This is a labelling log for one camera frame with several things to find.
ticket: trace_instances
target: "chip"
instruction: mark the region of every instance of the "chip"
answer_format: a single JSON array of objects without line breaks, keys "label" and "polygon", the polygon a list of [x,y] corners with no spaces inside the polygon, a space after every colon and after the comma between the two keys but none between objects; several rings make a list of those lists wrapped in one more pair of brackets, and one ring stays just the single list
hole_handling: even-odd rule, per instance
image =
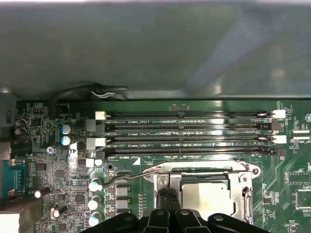
[{"label": "chip", "polygon": [[37,171],[45,171],[47,169],[46,164],[36,164]]},{"label": "chip", "polygon": [[65,196],[64,196],[64,195],[59,195],[59,196],[57,197],[57,199],[58,199],[58,200],[64,200],[64,199],[65,199]]},{"label": "chip", "polygon": [[117,209],[117,214],[121,214],[121,213],[129,213],[130,209],[126,208],[126,209]]},{"label": "chip", "polygon": [[296,190],[296,209],[311,209],[311,189]]},{"label": "chip", "polygon": [[64,170],[56,170],[55,171],[56,178],[63,178],[64,177]]},{"label": "chip", "polygon": [[85,150],[86,144],[84,142],[78,142],[77,143],[77,150]]},{"label": "chip", "polygon": [[116,212],[108,212],[107,217],[114,217],[116,215]]},{"label": "chip", "polygon": [[116,193],[115,188],[107,188],[107,193]]},{"label": "chip", "polygon": [[33,126],[35,127],[42,126],[42,120],[38,118],[33,119]]},{"label": "chip", "polygon": [[86,160],[85,159],[78,159],[78,165],[85,165]]},{"label": "chip", "polygon": [[84,203],[84,195],[83,194],[76,194],[76,196],[74,197],[76,203]]},{"label": "chip", "polygon": [[61,223],[58,225],[58,229],[60,232],[66,232],[67,231],[67,225],[66,223]]},{"label": "chip", "polygon": [[288,184],[310,184],[310,172],[289,172]]},{"label": "chip", "polygon": [[116,200],[107,200],[107,205],[116,205]]}]

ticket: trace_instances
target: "capacitor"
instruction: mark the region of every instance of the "capacitor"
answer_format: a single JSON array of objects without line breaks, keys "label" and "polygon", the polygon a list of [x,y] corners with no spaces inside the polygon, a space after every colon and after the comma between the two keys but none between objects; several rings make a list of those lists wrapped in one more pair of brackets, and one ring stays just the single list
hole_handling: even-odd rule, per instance
[{"label": "capacitor", "polygon": [[96,210],[97,207],[102,203],[102,199],[99,196],[93,196],[91,200],[88,202],[88,208],[90,210]]},{"label": "capacitor", "polygon": [[102,215],[99,212],[92,213],[91,217],[88,220],[88,224],[90,227],[94,227],[99,224],[102,220]]},{"label": "capacitor", "polygon": [[54,205],[54,206],[52,206],[52,208],[50,209],[50,219],[51,220],[55,220],[55,218],[54,218],[54,216],[53,216],[53,213],[54,213],[54,211],[57,209],[57,205]]},{"label": "capacitor", "polygon": [[24,127],[26,127],[26,125],[27,125],[27,121],[24,120],[24,119],[22,119],[22,120],[17,120],[17,121],[15,121],[15,125],[16,125],[17,127],[24,128]]},{"label": "capacitor", "polygon": [[67,210],[68,210],[67,205],[61,205],[58,209],[56,209],[53,212],[53,216],[57,218],[57,217],[61,216],[64,212],[66,212]]},{"label": "capacitor", "polygon": [[94,178],[89,183],[88,188],[91,192],[96,192],[99,189],[99,186],[102,184],[102,181],[98,178]]},{"label": "capacitor", "polygon": [[51,188],[48,186],[45,186],[42,189],[35,191],[35,198],[40,199],[41,197],[47,195],[50,192],[51,192]]},{"label": "capacitor", "polygon": [[60,128],[60,132],[64,135],[67,135],[69,133],[72,133],[73,132],[73,127],[71,125],[63,125],[61,128]]},{"label": "capacitor", "polygon": [[71,136],[69,136],[69,135],[66,135],[66,136],[63,136],[63,137],[60,139],[60,143],[61,143],[63,146],[68,146],[68,145],[74,143],[74,139],[73,139],[73,137],[71,137]]},{"label": "capacitor", "polygon": [[17,136],[25,136],[27,134],[27,130],[25,128],[20,128],[16,129],[14,133]]}]

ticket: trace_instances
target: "blue capacitor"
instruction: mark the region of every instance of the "blue capacitor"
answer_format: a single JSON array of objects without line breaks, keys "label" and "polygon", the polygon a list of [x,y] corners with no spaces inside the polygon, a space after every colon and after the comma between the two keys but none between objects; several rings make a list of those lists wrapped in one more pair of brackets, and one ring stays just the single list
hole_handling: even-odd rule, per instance
[{"label": "blue capacitor", "polygon": [[60,128],[60,132],[64,135],[67,135],[69,133],[72,133],[73,132],[73,127],[71,125],[63,125],[61,128]]}]

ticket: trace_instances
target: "ram slot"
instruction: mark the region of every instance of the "ram slot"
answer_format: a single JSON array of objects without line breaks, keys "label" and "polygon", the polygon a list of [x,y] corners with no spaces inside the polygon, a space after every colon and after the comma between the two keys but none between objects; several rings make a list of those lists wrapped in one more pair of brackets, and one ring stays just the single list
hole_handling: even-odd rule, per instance
[{"label": "ram slot", "polygon": [[123,113],[110,113],[114,119],[122,118],[148,118],[148,117],[270,117],[270,112],[267,111],[252,111],[252,112],[123,112]]},{"label": "ram slot", "polygon": [[216,147],[251,147],[270,145],[258,140],[236,140],[236,141],[127,141],[112,142],[106,145],[106,149],[157,149],[157,148],[216,148]]},{"label": "ram slot", "polygon": [[167,153],[174,153],[176,155],[183,155],[184,153],[206,153],[206,154],[220,154],[220,153],[237,153],[237,154],[261,154],[269,153],[272,147],[219,147],[219,148],[158,148],[158,149],[111,149],[106,150],[108,156],[135,154],[136,156],[143,156],[151,154],[165,155]]},{"label": "ram slot", "polygon": [[191,135],[152,135],[152,136],[128,136],[128,137],[113,137],[111,138],[111,142],[116,141],[158,141],[158,140],[166,140],[166,141],[191,141],[191,140],[207,140],[207,141],[224,141],[224,140],[235,140],[235,141],[244,141],[244,140],[258,140],[262,135],[213,135],[213,136],[191,136]]},{"label": "ram slot", "polygon": [[195,124],[211,124],[211,125],[219,125],[219,124],[248,124],[248,123],[269,123],[271,122],[269,119],[159,119],[159,120],[139,120],[139,119],[122,119],[122,120],[99,120],[101,124],[107,125],[178,125],[178,124],[187,124],[187,125],[195,125]]}]

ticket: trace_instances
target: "white slot latch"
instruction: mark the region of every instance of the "white slot latch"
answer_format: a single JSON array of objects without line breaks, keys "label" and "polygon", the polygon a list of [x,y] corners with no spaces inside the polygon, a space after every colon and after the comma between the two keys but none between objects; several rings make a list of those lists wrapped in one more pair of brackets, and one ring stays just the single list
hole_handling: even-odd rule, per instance
[{"label": "white slot latch", "polygon": [[95,112],[95,120],[107,120],[107,114],[104,111]]},{"label": "white slot latch", "polygon": [[286,118],[286,111],[285,110],[274,110],[273,111],[273,118],[285,119]]},{"label": "white slot latch", "polygon": [[273,142],[275,144],[286,144],[287,143],[287,136],[286,135],[274,135]]}]

